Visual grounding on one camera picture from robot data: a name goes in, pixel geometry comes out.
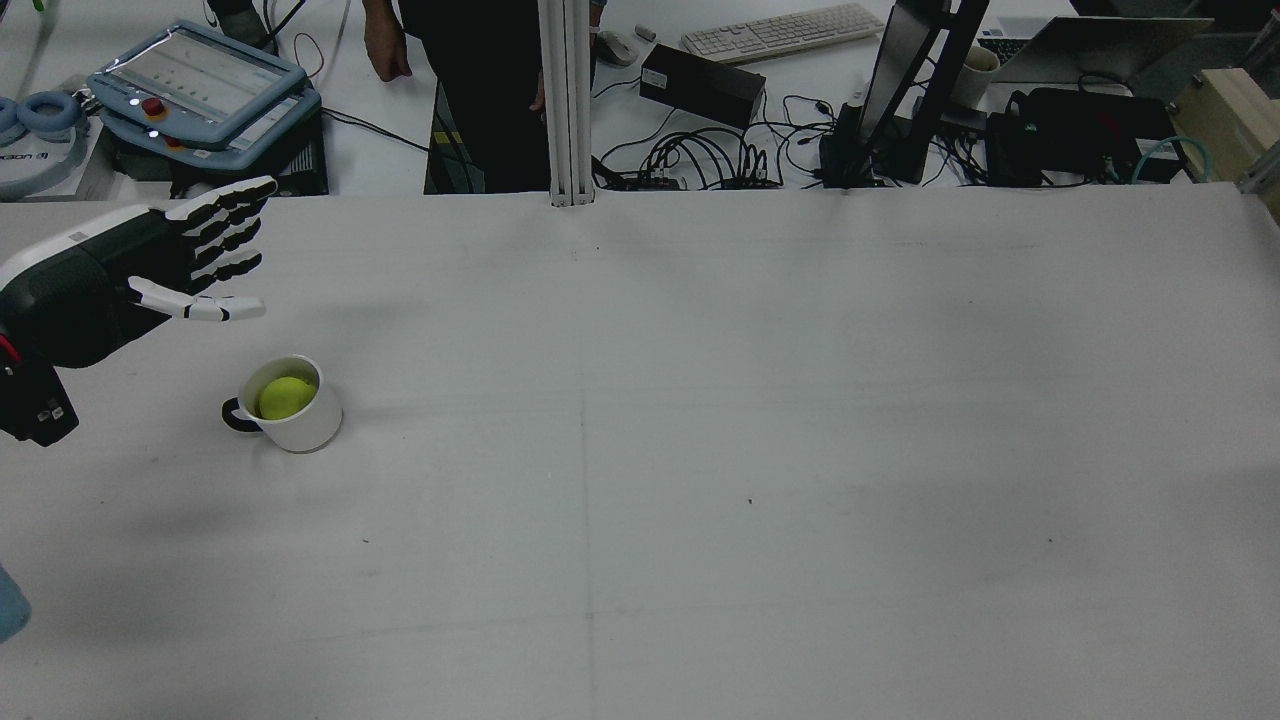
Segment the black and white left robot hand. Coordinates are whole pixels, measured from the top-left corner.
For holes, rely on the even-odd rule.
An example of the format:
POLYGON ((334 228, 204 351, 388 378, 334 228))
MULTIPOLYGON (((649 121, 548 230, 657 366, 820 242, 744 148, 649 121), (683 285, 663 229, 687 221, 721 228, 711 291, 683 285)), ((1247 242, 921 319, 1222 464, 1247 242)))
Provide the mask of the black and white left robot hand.
POLYGON ((261 316, 261 299, 214 296, 262 260, 250 242, 276 192, 270 176, 180 205, 133 205, 42 240, 3 264, 3 336, 54 366, 104 360, 169 319, 261 316))

